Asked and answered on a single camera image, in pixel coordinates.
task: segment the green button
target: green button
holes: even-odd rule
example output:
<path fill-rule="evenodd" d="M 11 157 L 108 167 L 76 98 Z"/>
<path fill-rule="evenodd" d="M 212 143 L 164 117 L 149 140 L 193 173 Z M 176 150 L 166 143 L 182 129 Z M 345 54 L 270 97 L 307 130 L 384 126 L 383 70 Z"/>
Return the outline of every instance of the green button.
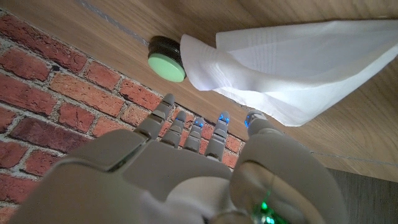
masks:
<path fill-rule="evenodd" d="M 149 56 L 148 64 L 160 77 L 171 82 L 182 82 L 185 71 L 176 61 L 168 56 L 154 53 Z"/>

